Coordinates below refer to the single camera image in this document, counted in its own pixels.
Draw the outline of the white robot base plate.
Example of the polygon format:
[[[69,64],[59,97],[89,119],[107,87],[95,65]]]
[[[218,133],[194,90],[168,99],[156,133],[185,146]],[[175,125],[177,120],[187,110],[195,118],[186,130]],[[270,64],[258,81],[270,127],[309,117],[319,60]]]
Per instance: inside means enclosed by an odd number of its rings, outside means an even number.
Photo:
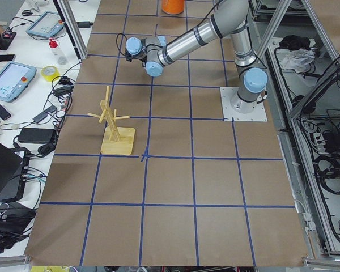
[[[238,87],[221,87],[223,119],[225,121],[267,122],[264,103],[244,102],[238,97]]]

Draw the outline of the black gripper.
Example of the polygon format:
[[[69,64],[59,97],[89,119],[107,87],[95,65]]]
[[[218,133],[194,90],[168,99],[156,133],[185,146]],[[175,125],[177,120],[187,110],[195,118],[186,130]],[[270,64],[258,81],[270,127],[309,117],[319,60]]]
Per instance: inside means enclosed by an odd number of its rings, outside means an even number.
[[[147,49],[141,49],[137,54],[131,54],[128,49],[125,49],[125,59],[127,62],[132,62],[133,60],[139,60],[142,66],[146,66],[147,61]]]

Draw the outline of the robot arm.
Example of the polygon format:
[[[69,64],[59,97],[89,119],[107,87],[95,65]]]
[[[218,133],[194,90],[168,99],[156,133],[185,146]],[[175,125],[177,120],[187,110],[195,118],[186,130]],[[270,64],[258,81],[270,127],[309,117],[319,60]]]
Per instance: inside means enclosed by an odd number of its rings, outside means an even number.
[[[164,36],[129,38],[124,56],[127,62],[141,61],[149,76],[159,77],[165,67],[177,60],[215,40],[229,37],[240,79],[240,87],[229,102],[239,114],[252,113],[267,97],[268,77],[264,69],[256,65],[258,57],[250,39],[248,11],[248,1],[217,1],[200,23],[170,42]]]

